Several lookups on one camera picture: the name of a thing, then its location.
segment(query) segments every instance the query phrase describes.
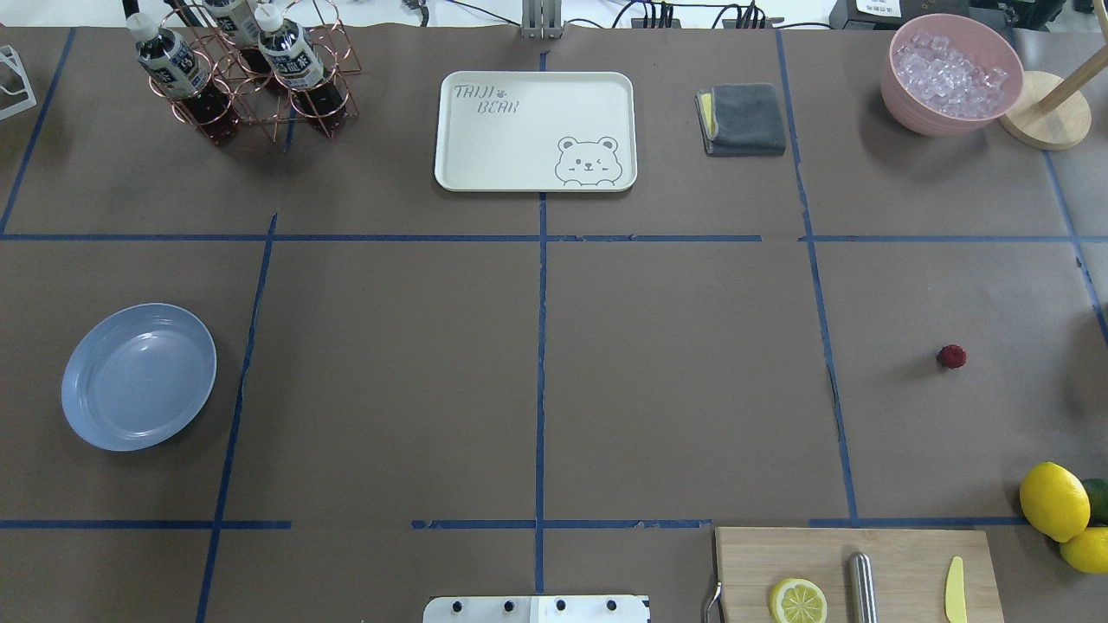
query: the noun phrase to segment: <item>bowl of ice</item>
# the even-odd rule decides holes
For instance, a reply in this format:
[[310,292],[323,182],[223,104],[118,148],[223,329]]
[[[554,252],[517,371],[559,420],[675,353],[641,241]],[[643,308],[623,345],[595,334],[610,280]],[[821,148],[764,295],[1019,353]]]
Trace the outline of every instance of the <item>bowl of ice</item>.
[[987,25],[948,13],[896,31],[881,69],[881,96],[896,121],[927,136],[953,136],[999,118],[1024,88],[1012,45]]

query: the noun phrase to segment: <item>bottle cap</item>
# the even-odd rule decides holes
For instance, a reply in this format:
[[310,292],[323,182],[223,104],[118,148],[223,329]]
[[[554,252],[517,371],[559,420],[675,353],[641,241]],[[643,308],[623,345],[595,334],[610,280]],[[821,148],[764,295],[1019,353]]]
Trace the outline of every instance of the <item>bottle cap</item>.
[[285,23],[280,9],[273,4],[258,4],[258,8],[254,10],[254,19],[258,21],[258,27],[266,32],[277,32]]
[[135,41],[150,41],[157,37],[157,20],[148,13],[135,13],[127,18],[127,30]]

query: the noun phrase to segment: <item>ice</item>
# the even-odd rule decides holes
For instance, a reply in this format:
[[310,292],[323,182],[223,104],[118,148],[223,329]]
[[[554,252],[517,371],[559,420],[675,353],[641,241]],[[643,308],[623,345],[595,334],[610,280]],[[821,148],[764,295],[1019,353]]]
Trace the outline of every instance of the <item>ice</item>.
[[950,116],[984,119],[1005,102],[1007,72],[978,67],[947,37],[917,30],[896,50],[893,70],[912,95]]

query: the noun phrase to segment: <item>pink bowl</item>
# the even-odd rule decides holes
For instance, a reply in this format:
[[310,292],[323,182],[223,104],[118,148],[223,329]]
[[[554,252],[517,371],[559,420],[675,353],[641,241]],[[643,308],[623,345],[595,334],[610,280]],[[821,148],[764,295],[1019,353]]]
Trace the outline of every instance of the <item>pink bowl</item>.
[[[1001,88],[1005,100],[996,111],[985,119],[958,119],[929,109],[916,100],[893,70],[893,57],[902,45],[910,42],[916,31],[941,34],[951,39],[951,48],[961,50],[966,58],[988,71],[1001,68],[1008,72],[1008,79]],[[884,65],[881,68],[881,96],[896,121],[905,127],[927,136],[953,136],[965,134],[986,125],[1008,112],[1016,103],[1024,88],[1024,65],[1016,51],[1003,37],[987,25],[948,13],[921,16],[902,25],[889,44]]]

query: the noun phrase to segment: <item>folded towel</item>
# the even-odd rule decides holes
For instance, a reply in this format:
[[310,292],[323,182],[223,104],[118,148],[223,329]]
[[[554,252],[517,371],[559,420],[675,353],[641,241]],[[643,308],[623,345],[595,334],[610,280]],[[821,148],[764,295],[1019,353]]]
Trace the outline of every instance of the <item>folded towel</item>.
[[696,105],[709,156],[784,153],[781,109],[772,84],[720,84],[697,91]]

